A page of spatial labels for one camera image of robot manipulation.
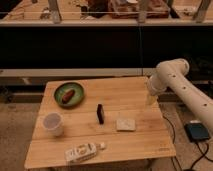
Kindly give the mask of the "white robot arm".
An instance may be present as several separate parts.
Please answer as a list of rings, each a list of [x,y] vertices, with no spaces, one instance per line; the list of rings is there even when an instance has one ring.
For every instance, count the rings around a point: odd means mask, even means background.
[[[183,58],[160,62],[147,81],[149,94],[156,96],[170,88],[213,133],[213,99],[186,78],[189,69],[188,61]]]

